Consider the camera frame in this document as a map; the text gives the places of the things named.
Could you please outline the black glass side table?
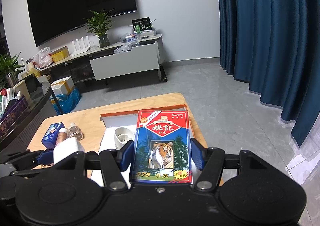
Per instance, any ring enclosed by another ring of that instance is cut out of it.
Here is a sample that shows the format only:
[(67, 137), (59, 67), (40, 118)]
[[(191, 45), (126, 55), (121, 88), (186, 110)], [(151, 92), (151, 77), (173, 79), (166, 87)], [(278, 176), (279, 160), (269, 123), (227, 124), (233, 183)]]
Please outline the black glass side table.
[(51, 99), (56, 100), (50, 83), (42, 82), (27, 100), (28, 106), (22, 111), (20, 117), (1, 136), (1, 154), (10, 154), (27, 149), (30, 141), (37, 132), (41, 123), (57, 115)]

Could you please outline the white cube power adapter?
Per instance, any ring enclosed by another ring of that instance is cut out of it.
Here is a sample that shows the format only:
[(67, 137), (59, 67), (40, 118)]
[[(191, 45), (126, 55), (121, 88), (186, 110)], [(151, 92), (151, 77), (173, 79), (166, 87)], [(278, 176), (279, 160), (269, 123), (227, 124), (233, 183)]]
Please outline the white cube power adapter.
[(57, 144), (53, 149), (53, 164), (57, 164), (72, 153), (82, 151), (85, 152), (84, 147), (75, 137), (66, 138), (64, 141)]

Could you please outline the orange rimmed storage box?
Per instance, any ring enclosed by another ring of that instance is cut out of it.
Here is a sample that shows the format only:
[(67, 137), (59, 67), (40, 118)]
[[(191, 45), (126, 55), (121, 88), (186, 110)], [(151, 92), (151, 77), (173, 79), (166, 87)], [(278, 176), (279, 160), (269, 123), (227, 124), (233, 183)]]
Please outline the orange rimmed storage box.
[[(185, 106), (180, 108), (170, 108), (169, 110), (186, 110)], [(101, 120), (103, 121), (106, 130), (104, 132), (103, 138), (100, 143), (100, 151), (108, 150), (108, 149), (116, 149), (114, 142), (114, 131), (116, 128), (125, 127), (130, 129), (136, 136), (136, 128), (137, 128), (137, 119), (138, 119), (138, 111), (125, 112), (125, 113), (116, 113), (112, 115), (103, 114), (101, 116)], [(127, 168), (127, 171), (121, 172), (127, 186), (131, 186), (132, 182), (130, 181), (130, 171), (131, 164)]]

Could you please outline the white plug-in mosquito repeller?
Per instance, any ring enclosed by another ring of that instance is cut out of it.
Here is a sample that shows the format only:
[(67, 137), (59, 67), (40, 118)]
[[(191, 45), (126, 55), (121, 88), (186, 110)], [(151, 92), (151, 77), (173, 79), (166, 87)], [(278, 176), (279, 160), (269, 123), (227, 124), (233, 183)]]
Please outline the white plug-in mosquito repeller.
[(134, 141), (135, 134), (128, 128), (119, 127), (114, 131), (114, 142), (116, 149), (121, 149), (128, 141)]

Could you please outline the white plastic bag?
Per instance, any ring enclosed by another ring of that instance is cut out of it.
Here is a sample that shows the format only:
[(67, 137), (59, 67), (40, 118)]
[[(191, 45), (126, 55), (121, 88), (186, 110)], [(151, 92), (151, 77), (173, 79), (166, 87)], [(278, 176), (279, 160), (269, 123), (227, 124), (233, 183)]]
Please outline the white plastic bag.
[(50, 47), (41, 49), (36, 55), (33, 56), (33, 63), (35, 68), (43, 69), (53, 63)]

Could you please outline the dark blue curtain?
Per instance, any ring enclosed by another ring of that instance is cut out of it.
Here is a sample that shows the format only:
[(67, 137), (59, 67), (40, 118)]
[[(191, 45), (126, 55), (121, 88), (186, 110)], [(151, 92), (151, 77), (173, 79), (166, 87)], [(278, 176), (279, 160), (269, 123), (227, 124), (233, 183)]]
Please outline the dark blue curtain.
[(319, 0), (219, 0), (220, 64), (294, 121), (298, 145), (319, 116)]

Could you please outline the purple patterned tin box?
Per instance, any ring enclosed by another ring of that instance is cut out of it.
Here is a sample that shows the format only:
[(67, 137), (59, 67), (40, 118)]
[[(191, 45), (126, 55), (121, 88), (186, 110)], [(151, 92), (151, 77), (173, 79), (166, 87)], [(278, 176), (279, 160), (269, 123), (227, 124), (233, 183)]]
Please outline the purple patterned tin box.
[(21, 96), (20, 99), (11, 99), (9, 101), (1, 118), (1, 136), (9, 131), (10, 127), (17, 121), (27, 107), (28, 102), (24, 96)]

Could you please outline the rose gold cosmetic tube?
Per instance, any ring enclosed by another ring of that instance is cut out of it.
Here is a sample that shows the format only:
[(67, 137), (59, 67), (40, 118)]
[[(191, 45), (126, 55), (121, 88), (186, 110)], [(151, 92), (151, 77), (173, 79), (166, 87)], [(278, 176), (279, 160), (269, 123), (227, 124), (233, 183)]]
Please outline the rose gold cosmetic tube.
[(66, 128), (61, 128), (59, 130), (59, 133), (57, 134), (57, 138), (56, 138), (56, 142), (55, 142), (55, 146), (57, 147), (60, 143), (62, 143), (64, 140), (67, 139), (68, 134), (67, 134), (68, 130)]

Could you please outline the clear glass perfume bottle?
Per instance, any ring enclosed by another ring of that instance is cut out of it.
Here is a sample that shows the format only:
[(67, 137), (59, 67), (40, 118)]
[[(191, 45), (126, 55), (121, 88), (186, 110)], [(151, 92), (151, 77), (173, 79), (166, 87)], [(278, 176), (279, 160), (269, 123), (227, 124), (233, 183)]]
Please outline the clear glass perfume bottle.
[(69, 128), (67, 129), (67, 135), (68, 137), (75, 137), (79, 141), (84, 138), (83, 132), (75, 123), (70, 124)]

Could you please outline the cardboard parcel on floor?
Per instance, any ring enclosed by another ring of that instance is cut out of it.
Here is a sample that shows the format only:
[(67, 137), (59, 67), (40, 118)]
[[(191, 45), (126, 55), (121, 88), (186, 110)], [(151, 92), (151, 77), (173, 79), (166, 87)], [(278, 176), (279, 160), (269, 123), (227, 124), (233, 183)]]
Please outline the cardboard parcel on floor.
[(75, 85), (71, 76), (58, 79), (51, 84), (54, 95), (69, 95), (74, 89)]

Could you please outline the blue tissue pack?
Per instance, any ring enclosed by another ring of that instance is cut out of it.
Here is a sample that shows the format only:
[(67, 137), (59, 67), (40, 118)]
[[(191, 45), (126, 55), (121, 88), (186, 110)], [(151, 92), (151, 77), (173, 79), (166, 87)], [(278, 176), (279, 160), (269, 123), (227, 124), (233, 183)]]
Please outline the blue tissue pack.
[(65, 128), (63, 123), (53, 123), (49, 126), (41, 140), (46, 149), (53, 149), (55, 147), (56, 139), (61, 128)]

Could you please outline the black green product box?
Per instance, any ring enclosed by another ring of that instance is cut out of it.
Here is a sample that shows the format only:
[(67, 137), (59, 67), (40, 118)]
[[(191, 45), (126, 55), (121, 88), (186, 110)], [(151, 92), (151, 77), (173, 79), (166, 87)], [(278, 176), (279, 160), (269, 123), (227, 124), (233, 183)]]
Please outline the black green product box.
[(140, 34), (142, 31), (152, 31), (152, 24), (149, 17), (132, 20), (133, 31)]

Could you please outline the yellow cardboard box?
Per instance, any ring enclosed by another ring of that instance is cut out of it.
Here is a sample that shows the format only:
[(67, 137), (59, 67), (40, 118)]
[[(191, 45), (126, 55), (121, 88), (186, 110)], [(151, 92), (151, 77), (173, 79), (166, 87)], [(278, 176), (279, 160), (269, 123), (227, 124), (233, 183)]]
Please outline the yellow cardboard box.
[(51, 53), (53, 62), (59, 62), (69, 56), (69, 50), (67, 46), (59, 48)]

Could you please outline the left green plant in flask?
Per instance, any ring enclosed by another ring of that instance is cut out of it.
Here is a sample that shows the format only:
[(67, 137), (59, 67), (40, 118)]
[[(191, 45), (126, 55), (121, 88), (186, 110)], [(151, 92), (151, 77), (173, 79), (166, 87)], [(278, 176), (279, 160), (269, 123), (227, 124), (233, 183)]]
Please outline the left green plant in flask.
[(0, 87), (1, 89), (5, 88), (7, 85), (6, 76), (9, 73), (13, 73), (15, 77), (18, 77), (18, 74), (22, 72), (21, 68), (24, 67), (23, 64), (18, 63), (18, 59), (21, 53), (11, 57), (9, 54), (1, 55), (0, 59)]

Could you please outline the red blue playing card box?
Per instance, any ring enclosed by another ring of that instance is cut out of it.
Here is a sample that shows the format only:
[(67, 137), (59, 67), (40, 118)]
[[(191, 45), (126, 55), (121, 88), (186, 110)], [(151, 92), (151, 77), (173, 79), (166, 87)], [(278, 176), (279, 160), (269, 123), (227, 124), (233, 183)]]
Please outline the red blue playing card box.
[(193, 182), (187, 111), (138, 112), (130, 181), (148, 184)]

